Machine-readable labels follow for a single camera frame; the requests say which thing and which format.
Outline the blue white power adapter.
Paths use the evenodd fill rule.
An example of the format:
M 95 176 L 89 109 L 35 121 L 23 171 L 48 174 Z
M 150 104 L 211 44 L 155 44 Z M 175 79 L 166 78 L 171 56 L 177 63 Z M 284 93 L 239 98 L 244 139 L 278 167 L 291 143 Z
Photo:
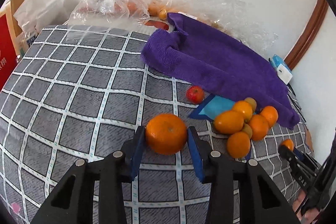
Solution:
M 284 60 L 278 55 L 273 55 L 269 59 L 269 62 L 275 69 L 279 79 L 281 79 L 284 84 L 286 85 L 289 84 L 293 75 L 288 65 L 286 65 L 286 63 L 284 62 Z

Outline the small red apple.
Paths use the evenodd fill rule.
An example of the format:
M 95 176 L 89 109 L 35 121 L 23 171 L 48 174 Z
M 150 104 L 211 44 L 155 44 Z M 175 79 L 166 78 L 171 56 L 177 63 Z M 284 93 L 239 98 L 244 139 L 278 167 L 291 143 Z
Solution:
M 186 92 L 186 98 L 193 104 L 198 105 L 204 100 L 205 94 L 201 87 L 191 86 Z

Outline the clear crumpled plastic bag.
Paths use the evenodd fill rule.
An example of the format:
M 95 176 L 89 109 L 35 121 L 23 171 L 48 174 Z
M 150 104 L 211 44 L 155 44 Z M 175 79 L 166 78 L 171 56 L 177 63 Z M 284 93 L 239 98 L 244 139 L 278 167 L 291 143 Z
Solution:
M 180 12 L 232 36 L 259 55 L 266 57 L 277 40 L 241 0 L 151 0 L 148 12 L 166 21 L 169 12 Z

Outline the grey checked tablecloth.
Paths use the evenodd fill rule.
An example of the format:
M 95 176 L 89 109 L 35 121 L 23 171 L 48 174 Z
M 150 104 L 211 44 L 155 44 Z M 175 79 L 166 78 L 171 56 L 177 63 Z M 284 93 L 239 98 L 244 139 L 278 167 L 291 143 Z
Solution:
M 87 26 L 50 26 L 14 69 L 1 90 L 1 205 L 14 223 L 30 223 L 77 159 L 100 160 L 131 139 L 137 126 L 171 113 L 194 126 L 214 150 L 226 153 L 227 137 L 207 120 L 191 119 L 191 86 L 145 65 L 149 36 Z M 274 125 L 253 141 L 256 159 L 289 203 L 299 185 L 281 160 L 284 139 L 300 151 L 306 128 Z M 193 171 L 187 145 L 170 156 L 143 153 L 139 176 L 123 184 L 127 223 L 205 223 L 210 184 Z

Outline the brown wooden door frame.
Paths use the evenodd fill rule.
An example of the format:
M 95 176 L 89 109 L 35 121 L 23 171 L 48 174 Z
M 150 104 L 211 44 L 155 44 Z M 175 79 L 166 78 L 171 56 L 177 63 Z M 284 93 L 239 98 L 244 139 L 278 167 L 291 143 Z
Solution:
M 288 65 L 290 70 L 295 68 L 312 45 L 323 24 L 328 8 L 329 4 L 327 3 L 327 0 L 317 0 L 315 8 L 301 36 L 285 57 L 285 63 Z

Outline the white plastic bag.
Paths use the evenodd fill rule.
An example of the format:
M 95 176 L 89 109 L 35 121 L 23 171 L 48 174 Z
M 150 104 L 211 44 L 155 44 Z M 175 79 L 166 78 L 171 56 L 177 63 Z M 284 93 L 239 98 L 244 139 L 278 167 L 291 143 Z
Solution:
M 22 30 L 18 40 L 25 53 L 43 28 L 66 20 L 64 0 L 24 0 L 14 18 Z

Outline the purple towel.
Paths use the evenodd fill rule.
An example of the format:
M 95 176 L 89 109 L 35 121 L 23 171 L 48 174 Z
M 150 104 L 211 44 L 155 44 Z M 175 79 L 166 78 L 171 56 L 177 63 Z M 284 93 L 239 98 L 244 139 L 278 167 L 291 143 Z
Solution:
M 270 63 L 233 37 L 179 13 L 169 13 L 172 32 L 157 29 L 141 51 L 145 64 L 232 101 L 253 98 L 273 106 L 278 123 L 293 128 L 299 115 L 288 88 Z

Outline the red paper bag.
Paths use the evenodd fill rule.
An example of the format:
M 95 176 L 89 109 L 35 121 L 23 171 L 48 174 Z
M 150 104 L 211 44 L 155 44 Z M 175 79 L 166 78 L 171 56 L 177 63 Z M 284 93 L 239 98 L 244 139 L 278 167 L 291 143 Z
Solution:
M 5 13 L 0 19 L 0 88 L 2 89 L 17 66 L 17 54 L 10 37 Z

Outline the small brown kiwi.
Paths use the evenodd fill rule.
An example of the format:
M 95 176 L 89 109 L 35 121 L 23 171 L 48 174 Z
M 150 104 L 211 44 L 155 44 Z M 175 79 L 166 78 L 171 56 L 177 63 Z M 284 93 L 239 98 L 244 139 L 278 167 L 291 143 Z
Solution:
M 248 102 L 251 105 L 252 111 L 255 112 L 256 108 L 257 108 L 257 102 L 251 98 L 251 97 L 247 97 L 245 100 L 245 102 Z
M 253 131 L 251 129 L 251 127 L 245 123 L 242 130 L 242 132 L 246 133 L 248 135 L 248 137 L 251 139 L 252 135 L 253 135 Z

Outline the clear plastic bag with fruit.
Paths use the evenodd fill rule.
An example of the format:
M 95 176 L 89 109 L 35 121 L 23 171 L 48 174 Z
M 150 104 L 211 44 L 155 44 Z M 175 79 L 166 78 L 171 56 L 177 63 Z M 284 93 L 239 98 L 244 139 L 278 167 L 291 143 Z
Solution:
M 150 19 L 143 0 L 80 0 L 68 23 L 135 30 Z

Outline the large orange mandarin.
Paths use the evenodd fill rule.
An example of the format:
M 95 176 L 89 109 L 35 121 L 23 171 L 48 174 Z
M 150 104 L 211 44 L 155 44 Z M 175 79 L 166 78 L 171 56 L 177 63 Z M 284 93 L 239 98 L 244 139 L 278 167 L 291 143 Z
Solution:
M 156 115 L 146 125 L 147 145 L 161 155 L 174 155 L 187 142 L 187 127 L 183 120 L 171 113 Z

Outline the oval orange fruit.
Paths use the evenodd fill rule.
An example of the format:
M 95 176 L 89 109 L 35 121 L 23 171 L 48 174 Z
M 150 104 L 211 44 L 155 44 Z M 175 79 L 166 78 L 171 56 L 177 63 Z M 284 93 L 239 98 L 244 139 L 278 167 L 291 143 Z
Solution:
M 214 128 L 220 134 L 234 134 L 242 130 L 244 117 L 234 110 L 227 110 L 217 115 L 214 120 Z

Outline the small orange mandarin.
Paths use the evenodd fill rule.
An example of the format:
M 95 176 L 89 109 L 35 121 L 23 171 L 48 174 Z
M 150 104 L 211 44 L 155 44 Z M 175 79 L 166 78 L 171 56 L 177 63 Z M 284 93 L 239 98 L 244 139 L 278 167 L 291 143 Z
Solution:
M 281 142 L 282 146 L 285 146 L 287 149 L 289 149 L 290 151 L 294 150 L 294 143 L 291 139 L 285 139 Z

